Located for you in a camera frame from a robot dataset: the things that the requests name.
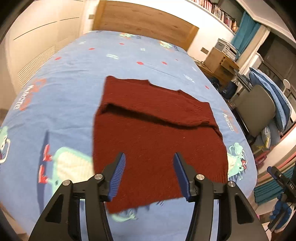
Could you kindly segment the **blue dinosaur print bedsheet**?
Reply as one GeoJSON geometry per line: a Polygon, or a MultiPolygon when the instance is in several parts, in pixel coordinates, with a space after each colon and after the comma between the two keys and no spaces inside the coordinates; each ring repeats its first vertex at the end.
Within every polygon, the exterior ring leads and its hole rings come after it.
{"type": "Polygon", "coordinates": [[[180,47],[143,36],[92,31],[51,57],[13,102],[1,125],[1,203],[30,233],[61,182],[87,180],[92,126],[107,76],[149,80],[208,102],[223,135],[229,179],[250,196],[255,160],[229,107],[180,47]]]}

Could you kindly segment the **teal right curtain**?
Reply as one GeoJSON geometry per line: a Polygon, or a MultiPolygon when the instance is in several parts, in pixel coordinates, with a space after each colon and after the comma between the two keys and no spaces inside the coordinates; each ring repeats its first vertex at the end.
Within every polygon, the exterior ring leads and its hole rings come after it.
{"type": "Polygon", "coordinates": [[[261,24],[253,20],[253,18],[245,11],[243,13],[239,28],[231,44],[237,50],[238,54],[242,54],[247,48],[261,24]]]}

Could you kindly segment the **black backpack on floor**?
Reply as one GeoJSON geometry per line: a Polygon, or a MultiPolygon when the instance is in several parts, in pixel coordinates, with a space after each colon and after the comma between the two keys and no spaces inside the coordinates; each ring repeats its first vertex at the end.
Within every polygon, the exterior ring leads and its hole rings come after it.
{"type": "Polygon", "coordinates": [[[234,96],[237,89],[238,86],[234,82],[229,81],[228,84],[220,90],[220,94],[224,99],[229,100],[234,96]]]}

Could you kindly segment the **wooden headboard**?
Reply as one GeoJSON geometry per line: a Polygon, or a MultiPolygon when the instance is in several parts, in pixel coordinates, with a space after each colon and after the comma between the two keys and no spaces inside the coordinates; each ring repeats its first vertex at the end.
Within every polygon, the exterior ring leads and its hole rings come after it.
{"type": "Polygon", "coordinates": [[[159,9],[124,1],[100,1],[94,31],[114,31],[161,40],[188,50],[199,28],[159,9]]]}

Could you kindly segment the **row of books on shelf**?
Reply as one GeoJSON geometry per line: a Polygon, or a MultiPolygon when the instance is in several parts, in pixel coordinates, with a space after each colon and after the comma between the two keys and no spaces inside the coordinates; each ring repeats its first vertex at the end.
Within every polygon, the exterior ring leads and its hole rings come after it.
{"type": "Polygon", "coordinates": [[[196,3],[200,7],[204,8],[206,11],[210,12],[212,15],[217,17],[221,22],[223,22],[232,32],[237,33],[238,26],[237,20],[227,14],[222,8],[218,6],[217,3],[213,1],[206,0],[192,0],[193,3],[196,3]]]}

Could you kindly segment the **white desk lamp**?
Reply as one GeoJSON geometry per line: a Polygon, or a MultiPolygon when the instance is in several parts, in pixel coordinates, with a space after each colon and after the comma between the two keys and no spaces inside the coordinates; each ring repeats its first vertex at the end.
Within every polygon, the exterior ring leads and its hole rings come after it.
{"type": "Polygon", "coordinates": [[[284,79],[282,82],[283,82],[283,85],[284,85],[283,93],[285,93],[286,90],[290,90],[291,85],[290,85],[290,82],[287,79],[284,79]]]}

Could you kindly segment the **grey printer on cabinet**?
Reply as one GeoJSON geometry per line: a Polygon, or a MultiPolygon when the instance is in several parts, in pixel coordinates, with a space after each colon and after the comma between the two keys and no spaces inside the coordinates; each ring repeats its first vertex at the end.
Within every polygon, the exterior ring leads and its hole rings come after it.
{"type": "Polygon", "coordinates": [[[219,38],[216,45],[215,45],[215,48],[218,49],[219,51],[223,52],[229,58],[235,60],[236,55],[237,55],[237,50],[228,41],[219,38]]]}

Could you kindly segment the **grey chair with black legs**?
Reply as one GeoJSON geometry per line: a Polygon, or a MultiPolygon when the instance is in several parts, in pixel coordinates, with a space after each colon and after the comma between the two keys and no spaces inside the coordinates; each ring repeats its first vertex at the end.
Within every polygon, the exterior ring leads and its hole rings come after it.
{"type": "Polygon", "coordinates": [[[245,136],[255,138],[275,117],[276,107],[268,92],[256,85],[243,96],[232,112],[245,136]]]}

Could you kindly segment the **white built-in wardrobe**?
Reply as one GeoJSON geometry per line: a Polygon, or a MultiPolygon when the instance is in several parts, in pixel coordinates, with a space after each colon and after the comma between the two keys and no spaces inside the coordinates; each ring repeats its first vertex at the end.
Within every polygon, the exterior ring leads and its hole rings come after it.
{"type": "Polygon", "coordinates": [[[14,21],[4,42],[16,93],[60,49],[82,34],[86,1],[33,1],[14,21]]]}

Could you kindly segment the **wooden bedside cabinet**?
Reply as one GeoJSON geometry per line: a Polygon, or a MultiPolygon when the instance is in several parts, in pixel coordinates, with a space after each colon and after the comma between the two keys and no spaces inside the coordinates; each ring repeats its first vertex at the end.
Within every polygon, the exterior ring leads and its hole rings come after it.
{"type": "Polygon", "coordinates": [[[206,77],[215,77],[220,86],[225,87],[239,71],[239,66],[225,53],[213,47],[205,61],[196,61],[197,66],[206,77]]]}

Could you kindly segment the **dark red knit sweater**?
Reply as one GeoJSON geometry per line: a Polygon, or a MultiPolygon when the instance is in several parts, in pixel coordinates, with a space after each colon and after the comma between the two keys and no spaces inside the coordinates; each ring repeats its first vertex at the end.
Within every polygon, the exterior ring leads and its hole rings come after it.
{"type": "Polygon", "coordinates": [[[95,173],[121,152],[126,166],[110,213],[180,198],[177,152],[211,181],[228,179],[227,150],[210,104],[147,80],[108,76],[94,119],[95,173]]]}

